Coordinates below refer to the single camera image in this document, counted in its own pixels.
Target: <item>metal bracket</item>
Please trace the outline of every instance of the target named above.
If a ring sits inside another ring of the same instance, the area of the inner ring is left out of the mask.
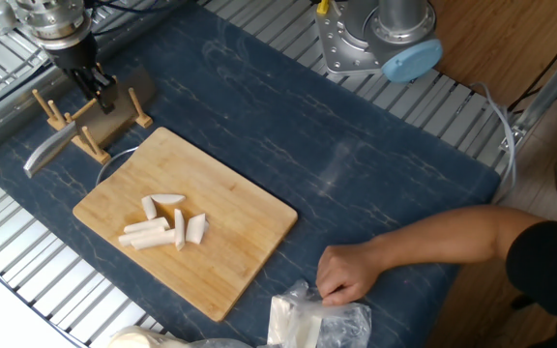
[[[328,72],[350,75],[378,73],[381,66],[373,53],[368,51],[368,44],[354,38],[345,29],[341,13],[346,8],[347,3],[338,5],[331,2],[326,14],[315,17]]]
[[[519,146],[519,143],[521,142],[521,140],[523,140],[523,138],[525,138],[527,131],[521,129],[519,126],[512,126],[511,131],[513,132],[514,147],[516,149]],[[500,149],[500,151],[504,151],[504,152],[508,153],[509,142],[508,142],[508,139],[506,137],[502,140],[502,143],[500,144],[500,146],[498,146],[498,149]]]

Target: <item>human arm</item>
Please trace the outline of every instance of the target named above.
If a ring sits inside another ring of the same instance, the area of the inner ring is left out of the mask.
[[[317,287],[324,305],[360,299],[394,267],[506,259],[511,244],[543,219],[497,206],[462,208],[428,217],[354,246],[329,246],[319,261]]]

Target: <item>human hand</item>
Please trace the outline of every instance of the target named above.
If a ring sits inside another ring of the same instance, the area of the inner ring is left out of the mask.
[[[316,281],[323,305],[345,305],[363,297],[384,271],[380,253],[374,240],[326,247]]]

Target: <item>blue cap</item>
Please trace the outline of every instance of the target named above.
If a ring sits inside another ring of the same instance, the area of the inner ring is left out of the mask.
[[[442,43],[433,39],[413,45],[391,58],[382,73],[391,82],[404,83],[420,77],[442,58]]]

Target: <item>knife handle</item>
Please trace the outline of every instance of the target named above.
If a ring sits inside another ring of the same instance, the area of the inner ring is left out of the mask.
[[[62,152],[73,138],[78,135],[76,122],[72,121],[42,143],[25,163],[23,170],[31,179],[40,169]]]

